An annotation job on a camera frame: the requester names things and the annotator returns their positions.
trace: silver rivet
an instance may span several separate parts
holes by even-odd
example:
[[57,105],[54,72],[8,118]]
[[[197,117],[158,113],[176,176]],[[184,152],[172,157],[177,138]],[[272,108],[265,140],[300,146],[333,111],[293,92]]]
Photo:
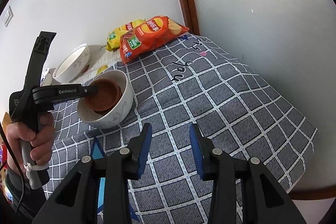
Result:
[[251,158],[251,163],[253,163],[253,164],[259,164],[260,160],[258,158],[256,158],[256,157],[253,157],[253,158]]
[[212,150],[212,153],[214,153],[215,155],[221,155],[223,153],[223,151],[219,148],[214,148]]
[[84,156],[84,157],[82,157],[82,162],[83,163],[87,163],[87,162],[89,162],[91,160],[91,157],[90,156]]
[[127,147],[124,147],[124,148],[120,149],[119,152],[122,155],[127,155],[129,153],[129,149]]

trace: gray plaid tablecloth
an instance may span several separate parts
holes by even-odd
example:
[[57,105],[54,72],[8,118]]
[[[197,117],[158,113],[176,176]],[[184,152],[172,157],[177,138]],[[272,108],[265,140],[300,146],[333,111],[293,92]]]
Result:
[[[285,190],[313,155],[317,129],[250,67],[205,37],[186,34],[111,69],[123,70],[132,83],[129,115],[114,128],[97,129],[78,118],[77,100],[56,105],[46,196],[90,154],[94,138],[108,156],[125,147],[145,122],[152,124],[153,137],[144,175],[129,181],[130,204],[139,219],[133,223],[207,223],[212,182],[201,181],[196,173],[191,122],[231,156],[260,158]],[[239,180],[236,192],[241,223]]]

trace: blue gripper pad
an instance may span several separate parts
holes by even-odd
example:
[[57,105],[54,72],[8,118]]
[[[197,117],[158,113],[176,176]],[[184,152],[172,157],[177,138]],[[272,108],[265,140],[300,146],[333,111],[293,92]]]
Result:
[[191,148],[193,151],[197,174],[199,175],[200,179],[203,180],[204,179],[203,155],[201,152],[201,148],[200,148],[193,124],[190,125],[189,138],[190,138]]
[[142,148],[140,150],[140,154],[138,157],[138,176],[141,178],[142,174],[145,172],[146,162],[148,158],[149,148],[151,146],[152,141],[152,126],[149,125],[145,139],[142,144]]

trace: white cup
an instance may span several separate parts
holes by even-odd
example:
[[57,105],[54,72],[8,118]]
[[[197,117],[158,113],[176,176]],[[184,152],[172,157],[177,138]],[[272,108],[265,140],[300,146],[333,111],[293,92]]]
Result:
[[121,123],[126,118],[131,110],[133,103],[133,92],[130,81],[127,75],[121,70],[110,70],[97,76],[94,80],[109,79],[120,86],[123,93],[120,101],[111,111],[105,115],[100,115],[89,108],[84,101],[84,98],[79,99],[77,105],[78,117],[85,123],[96,128],[111,128]]

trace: light switch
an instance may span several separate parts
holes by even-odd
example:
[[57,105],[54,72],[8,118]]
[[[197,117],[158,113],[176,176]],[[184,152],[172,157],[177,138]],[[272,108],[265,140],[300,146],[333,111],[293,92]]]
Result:
[[8,6],[7,10],[5,11],[4,15],[2,16],[2,22],[5,27],[8,26],[9,22],[13,18],[13,12],[10,6]]

